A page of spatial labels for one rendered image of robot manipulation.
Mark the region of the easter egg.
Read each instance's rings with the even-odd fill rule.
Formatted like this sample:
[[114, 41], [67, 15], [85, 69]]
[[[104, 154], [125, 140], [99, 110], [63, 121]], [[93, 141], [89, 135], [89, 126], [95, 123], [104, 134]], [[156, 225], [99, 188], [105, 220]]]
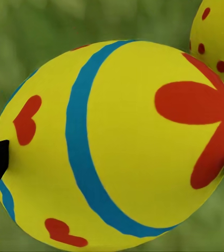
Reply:
[[224, 0], [202, 0], [190, 35], [190, 55], [224, 82]]
[[167, 45], [113, 40], [45, 63], [0, 116], [0, 202], [70, 252], [136, 247], [185, 221], [224, 177], [224, 82]]

